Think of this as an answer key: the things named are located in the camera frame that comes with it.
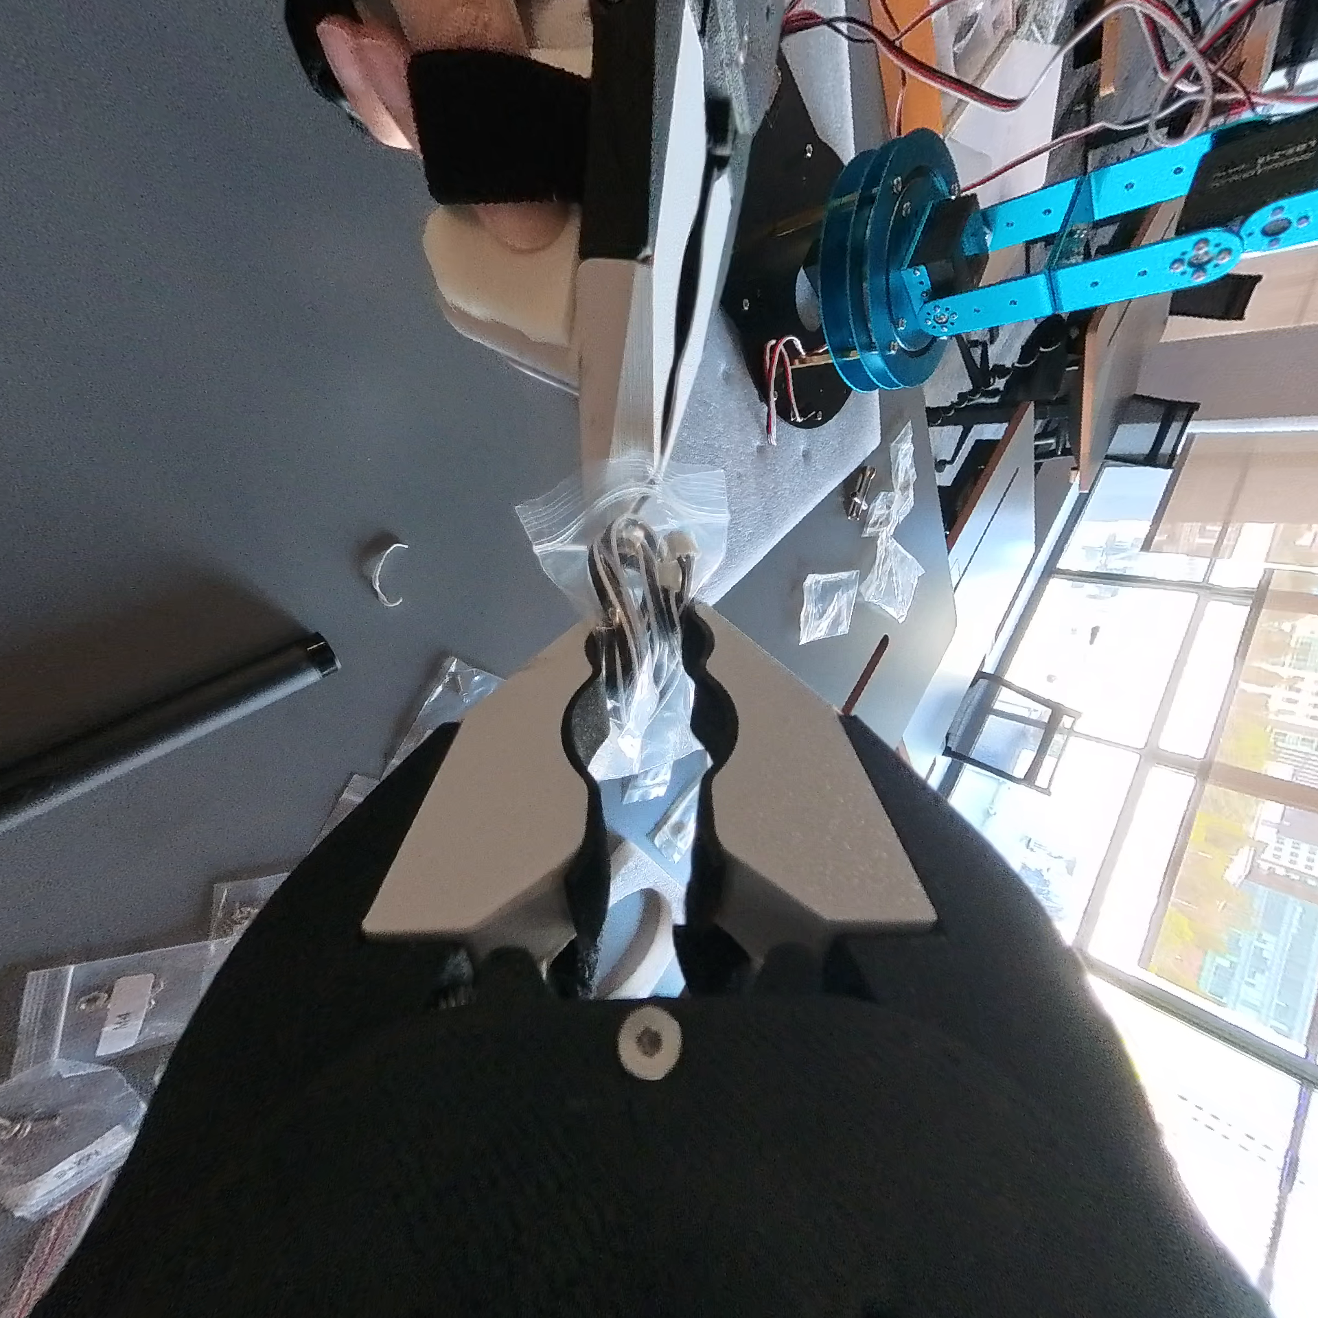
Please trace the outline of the white foam frame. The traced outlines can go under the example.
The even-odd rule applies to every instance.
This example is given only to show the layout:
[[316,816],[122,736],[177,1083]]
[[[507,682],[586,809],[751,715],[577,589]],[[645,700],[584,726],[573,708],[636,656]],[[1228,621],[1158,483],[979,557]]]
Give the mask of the white foam frame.
[[678,997],[676,931],[684,924],[689,861],[673,862],[644,839],[607,835],[610,887],[592,995],[596,1001]]

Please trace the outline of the white foam sheet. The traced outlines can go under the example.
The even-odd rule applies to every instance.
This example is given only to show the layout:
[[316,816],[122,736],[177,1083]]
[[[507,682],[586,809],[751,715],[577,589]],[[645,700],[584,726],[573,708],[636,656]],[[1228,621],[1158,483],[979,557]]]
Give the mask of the white foam sheet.
[[[813,126],[840,159],[882,140],[873,56],[816,32],[788,41],[785,59]],[[721,470],[728,485],[726,551],[702,599],[714,604],[728,594],[879,445],[880,434],[882,404],[871,395],[846,402],[821,427],[781,423],[769,443],[765,405],[733,320],[717,306],[673,453],[676,464]]]

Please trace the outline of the pile of clear screw bags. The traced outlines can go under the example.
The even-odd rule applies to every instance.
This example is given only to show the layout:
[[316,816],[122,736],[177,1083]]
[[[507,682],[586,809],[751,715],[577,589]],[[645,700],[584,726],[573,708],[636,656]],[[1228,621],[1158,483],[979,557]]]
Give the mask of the pile of clear screw bags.
[[[3,1089],[89,1109],[54,1112],[73,1119],[66,1134],[41,1131],[44,1107],[3,1111],[3,1315],[29,1315],[81,1243],[196,1005],[287,879],[216,883],[199,940],[28,975]],[[14,1214],[7,1197],[40,1212]]]

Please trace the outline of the black screwdriver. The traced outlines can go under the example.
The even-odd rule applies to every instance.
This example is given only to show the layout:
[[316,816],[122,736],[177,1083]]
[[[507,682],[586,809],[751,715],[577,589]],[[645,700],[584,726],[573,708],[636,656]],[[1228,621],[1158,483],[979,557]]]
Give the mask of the black screwdriver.
[[47,816],[339,669],[339,656],[323,634],[304,634],[8,763],[2,770],[2,831]]

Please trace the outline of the small clear screw bag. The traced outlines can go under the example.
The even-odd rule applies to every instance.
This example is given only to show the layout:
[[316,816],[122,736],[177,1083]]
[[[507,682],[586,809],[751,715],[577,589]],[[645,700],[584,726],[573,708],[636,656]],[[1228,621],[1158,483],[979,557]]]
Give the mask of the small clear screw bag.
[[813,571],[801,585],[799,645],[845,637],[851,630],[860,571]]
[[906,420],[888,445],[890,487],[879,490],[869,500],[862,535],[888,538],[895,535],[915,507],[917,478],[915,459],[915,423]]
[[875,540],[872,564],[860,582],[860,599],[904,623],[913,607],[919,584],[924,577],[920,562],[894,535]]

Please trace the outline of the black frame chair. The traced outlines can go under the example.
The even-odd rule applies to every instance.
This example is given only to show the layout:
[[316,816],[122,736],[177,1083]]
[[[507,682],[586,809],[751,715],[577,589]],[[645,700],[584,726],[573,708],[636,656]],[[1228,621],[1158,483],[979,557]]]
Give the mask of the black frame chair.
[[943,755],[1001,783],[1049,795],[1079,713],[980,670],[943,740]]

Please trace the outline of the clear bag of cables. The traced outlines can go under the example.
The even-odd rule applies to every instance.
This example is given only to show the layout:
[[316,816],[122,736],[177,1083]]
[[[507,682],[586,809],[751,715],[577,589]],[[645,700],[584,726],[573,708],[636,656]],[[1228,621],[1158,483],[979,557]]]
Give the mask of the clear bag of cables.
[[634,778],[695,751],[684,623],[726,553],[725,472],[608,459],[515,513],[540,568],[595,638],[600,674],[578,741],[591,776]]

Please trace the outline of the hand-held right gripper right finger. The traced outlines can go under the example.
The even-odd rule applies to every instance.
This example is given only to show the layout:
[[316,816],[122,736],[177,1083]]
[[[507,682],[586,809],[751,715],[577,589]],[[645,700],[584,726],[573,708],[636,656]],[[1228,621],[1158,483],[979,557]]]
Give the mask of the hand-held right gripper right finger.
[[704,604],[685,612],[683,659],[709,767],[678,962],[762,965],[779,947],[824,958],[845,936],[934,929],[854,722]]

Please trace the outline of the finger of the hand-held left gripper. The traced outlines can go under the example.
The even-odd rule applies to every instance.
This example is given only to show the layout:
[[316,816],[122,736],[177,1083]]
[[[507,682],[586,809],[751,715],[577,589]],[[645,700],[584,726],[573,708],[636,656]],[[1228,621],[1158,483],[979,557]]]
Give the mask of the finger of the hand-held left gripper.
[[672,460],[685,406],[695,386],[710,323],[718,308],[739,195],[729,165],[704,165],[696,214],[683,250],[673,321],[673,354],[662,408],[659,460]]
[[584,459],[659,460],[684,247],[714,165],[691,3],[592,3],[575,280]]

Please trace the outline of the open cardboard box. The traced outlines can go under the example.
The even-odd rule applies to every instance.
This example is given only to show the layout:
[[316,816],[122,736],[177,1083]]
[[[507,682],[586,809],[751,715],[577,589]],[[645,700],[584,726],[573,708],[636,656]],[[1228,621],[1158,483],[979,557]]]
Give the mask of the open cardboard box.
[[1077,8],[1064,1],[869,3],[865,16],[906,54],[980,91],[1026,100],[1013,110],[964,102],[882,55],[891,130],[938,129],[985,154],[1005,147],[1013,135],[1046,140],[1066,63],[1060,51]]

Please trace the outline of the dark grey desk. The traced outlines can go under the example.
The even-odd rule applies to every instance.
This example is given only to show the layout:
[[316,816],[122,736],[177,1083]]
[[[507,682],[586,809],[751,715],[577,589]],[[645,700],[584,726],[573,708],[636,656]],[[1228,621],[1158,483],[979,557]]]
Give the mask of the dark grey desk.
[[[122,946],[186,916],[206,861],[290,848],[376,740],[402,670],[346,601],[369,441],[404,502],[453,513],[474,637],[516,612],[490,497],[529,492],[516,420],[413,290],[404,207],[365,147],[326,151],[257,8],[3,7],[3,762],[328,627],[343,675],[3,840],[3,951]],[[840,997],[681,998],[685,1052],[618,1061],[621,1002],[504,958],[450,1004],[437,942],[365,909],[446,747],[431,739],[275,892],[180,1043],[133,1148],[33,1315],[898,1315],[864,1211],[818,1163],[816,1100],[861,1097],[806,1043],[895,1059]]]

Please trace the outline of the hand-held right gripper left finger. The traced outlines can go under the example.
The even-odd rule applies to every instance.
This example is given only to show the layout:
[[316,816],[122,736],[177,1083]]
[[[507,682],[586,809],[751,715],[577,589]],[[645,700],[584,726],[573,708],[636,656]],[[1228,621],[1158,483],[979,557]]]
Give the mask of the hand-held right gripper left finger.
[[569,629],[466,714],[364,917],[367,938],[597,954],[607,833],[570,721],[596,675],[588,640]]

